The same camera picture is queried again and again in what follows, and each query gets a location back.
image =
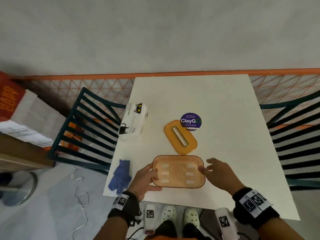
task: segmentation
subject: geometric patterned tile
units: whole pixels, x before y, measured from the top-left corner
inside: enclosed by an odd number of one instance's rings
[[[320,74],[250,76],[250,81],[259,104],[290,101],[320,90]],[[41,93],[43,95],[50,94],[53,99],[63,101],[68,108],[71,108],[82,87],[88,88],[98,96],[111,102],[127,104],[134,84],[134,78],[34,80],[27,83],[31,84],[29,89],[33,90],[38,95]],[[315,102],[317,101],[310,101],[309,103],[301,104],[299,107],[295,108],[295,110],[288,113],[288,115]],[[266,122],[280,110],[281,109],[271,109],[262,111]],[[122,117],[123,110],[117,109],[117,111]]]

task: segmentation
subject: forearm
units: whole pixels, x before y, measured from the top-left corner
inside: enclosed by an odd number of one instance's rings
[[[121,217],[111,217],[102,226],[93,240],[125,240],[128,232],[128,225]]]
[[[263,240],[303,240],[295,230],[279,217],[267,221],[258,229],[258,233]]]

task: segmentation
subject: gray wall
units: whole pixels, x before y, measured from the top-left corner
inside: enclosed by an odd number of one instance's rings
[[[0,70],[317,68],[320,0],[0,0]]]

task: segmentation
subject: foot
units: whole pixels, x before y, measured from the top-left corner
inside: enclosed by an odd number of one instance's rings
[[[176,208],[173,205],[167,204],[164,206],[164,209],[161,213],[160,223],[170,220],[175,223],[177,217]]]
[[[198,229],[200,227],[198,213],[193,208],[186,208],[184,211],[183,226],[187,225],[188,223],[192,223]]]

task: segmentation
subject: wristband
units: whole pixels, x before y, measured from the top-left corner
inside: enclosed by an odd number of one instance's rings
[[[256,190],[245,187],[234,194],[234,217],[242,224],[250,224],[258,229],[271,218],[280,215],[272,208],[272,204]]]
[[[134,193],[124,191],[122,194],[115,199],[113,207],[108,218],[121,217],[130,226],[130,222],[134,220],[135,216],[139,213],[140,207],[139,202]]]

